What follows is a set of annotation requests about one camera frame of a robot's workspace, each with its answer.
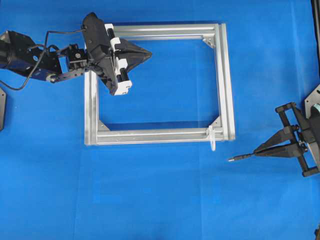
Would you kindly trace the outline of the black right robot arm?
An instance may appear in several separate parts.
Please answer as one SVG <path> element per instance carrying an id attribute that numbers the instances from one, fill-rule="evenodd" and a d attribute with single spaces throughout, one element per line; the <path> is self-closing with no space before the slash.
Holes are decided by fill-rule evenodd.
<path id="1" fill-rule="evenodd" d="M 296 103 L 290 102 L 275 109 L 283 124 L 266 142 L 253 151 L 257 157 L 297 158 L 303 177 L 320 172 L 320 105 L 310 107 L 305 117 Z M 304 154 L 310 151 L 316 166 L 309 167 Z"/>

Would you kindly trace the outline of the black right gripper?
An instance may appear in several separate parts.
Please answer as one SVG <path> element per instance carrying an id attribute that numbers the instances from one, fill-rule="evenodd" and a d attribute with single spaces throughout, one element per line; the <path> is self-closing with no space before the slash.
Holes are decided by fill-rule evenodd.
<path id="1" fill-rule="evenodd" d="M 297 125 L 290 125 L 286 115 L 288 110 L 293 111 Z M 258 157 L 296 157 L 304 177 L 318 174 L 320 172 L 320 104 L 316 103 L 311 107 L 309 118 L 303 115 L 294 102 L 277 107 L 275 112 L 285 127 L 256 148 L 253 151 L 254 155 Z M 291 143 L 275 146 L 285 141 Z M 304 157 L 306 152 L 311 153 L 315 166 L 308 166 Z"/>

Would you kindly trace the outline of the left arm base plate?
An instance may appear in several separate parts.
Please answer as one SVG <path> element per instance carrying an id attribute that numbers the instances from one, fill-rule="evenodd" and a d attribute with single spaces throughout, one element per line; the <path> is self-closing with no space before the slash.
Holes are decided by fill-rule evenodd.
<path id="1" fill-rule="evenodd" d="M 7 94 L 0 88 L 0 131 L 4 129 L 5 125 L 6 100 Z"/>

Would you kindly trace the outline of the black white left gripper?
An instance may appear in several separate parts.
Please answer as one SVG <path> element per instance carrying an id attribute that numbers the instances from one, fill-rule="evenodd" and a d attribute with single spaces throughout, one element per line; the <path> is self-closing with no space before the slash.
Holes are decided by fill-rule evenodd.
<path id="1" fill-rule="evenodd" d="M 113 24 L 105 24 L 94 12 L 83 19 L 82 26 L 89 69 L 97 74 L 112 96 L 126 95 L 132 87 L 128 72 L 150 59 L 152 53 L 116 37 Z"/>

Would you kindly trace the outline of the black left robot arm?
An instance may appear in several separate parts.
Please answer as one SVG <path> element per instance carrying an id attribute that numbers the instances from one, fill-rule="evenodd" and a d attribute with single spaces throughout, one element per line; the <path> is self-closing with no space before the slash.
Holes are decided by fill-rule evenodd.
<path id="1" fill-rule="evenodd" d="M 29 36 L 6 31 L 0 36 L 0 67 L 27 80 L 57 83 L 94 72 L 112 96 L 125 95 L 132 87 L 129 71 L 152 57 L 152 53 L 115 35 L 94 12 L 82 21 L 85 48 L 70 44 L 36 44 Z"/>

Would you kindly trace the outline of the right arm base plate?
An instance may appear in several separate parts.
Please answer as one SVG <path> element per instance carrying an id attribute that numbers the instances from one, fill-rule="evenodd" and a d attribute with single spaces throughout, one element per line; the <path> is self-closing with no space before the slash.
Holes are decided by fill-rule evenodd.
<path id="1" fill-rule="evenodd" d="M 304 99 L 305 116 L 311 116 L 311 107 L 320 103 L 320 84 Z"/>

